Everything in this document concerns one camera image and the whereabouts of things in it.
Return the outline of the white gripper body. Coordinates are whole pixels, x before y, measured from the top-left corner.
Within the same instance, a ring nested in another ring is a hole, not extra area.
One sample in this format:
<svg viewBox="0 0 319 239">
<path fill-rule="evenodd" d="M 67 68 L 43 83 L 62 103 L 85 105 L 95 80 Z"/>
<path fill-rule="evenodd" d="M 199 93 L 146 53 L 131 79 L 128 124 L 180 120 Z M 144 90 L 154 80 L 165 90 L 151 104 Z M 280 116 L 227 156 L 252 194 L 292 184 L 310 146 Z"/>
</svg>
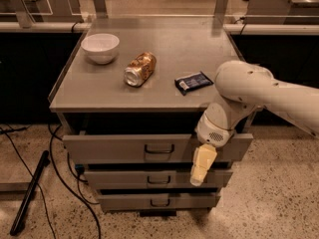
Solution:
<svg viewBox="0 0 319 239">
<path fill-rule="evenodd" d="M 211 116 L 204 113 L 199 119 L 195 132 L 201 143 L 223 147 L 234 134 L 234 128 L 226 116 Z"/>
</svg>

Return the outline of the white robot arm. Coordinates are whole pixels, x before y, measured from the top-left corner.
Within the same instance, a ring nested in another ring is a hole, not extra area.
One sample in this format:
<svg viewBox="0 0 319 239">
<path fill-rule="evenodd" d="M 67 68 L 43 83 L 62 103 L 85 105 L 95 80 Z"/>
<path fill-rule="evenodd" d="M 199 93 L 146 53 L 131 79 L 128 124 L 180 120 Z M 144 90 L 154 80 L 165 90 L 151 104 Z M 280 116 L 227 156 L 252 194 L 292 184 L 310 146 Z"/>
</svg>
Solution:
<svg viewBox="0 0 319 239">
<path fill-rule="evenodd" d="M 192 185 L 202 185 L 217 150 L 232 138 L 238 123 L 259 108 L 313 136 L 319 135 L 318 89 L 279 81 L 257 65 L 225 62 L 216 70 L 212 101 L 195 128 L 201 146 L 194 151 Z"/>
</svg>

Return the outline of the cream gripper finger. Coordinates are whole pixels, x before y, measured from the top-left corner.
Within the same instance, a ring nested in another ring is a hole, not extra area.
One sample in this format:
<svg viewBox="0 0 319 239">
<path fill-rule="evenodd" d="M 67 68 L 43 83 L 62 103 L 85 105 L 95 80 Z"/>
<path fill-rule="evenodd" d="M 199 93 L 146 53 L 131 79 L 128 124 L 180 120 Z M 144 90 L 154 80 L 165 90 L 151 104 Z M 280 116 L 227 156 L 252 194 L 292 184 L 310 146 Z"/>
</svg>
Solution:
<svg viewBox="0 0 319 239">
<path fill-rule="evenodd" d="M 210 144 L 203 144 L 195 150 L 190 171 L 190 183 L 193 186 L 201 186 L 203 184 L 207 172 L 216 157 L 216 148 Z"/>
</svg>

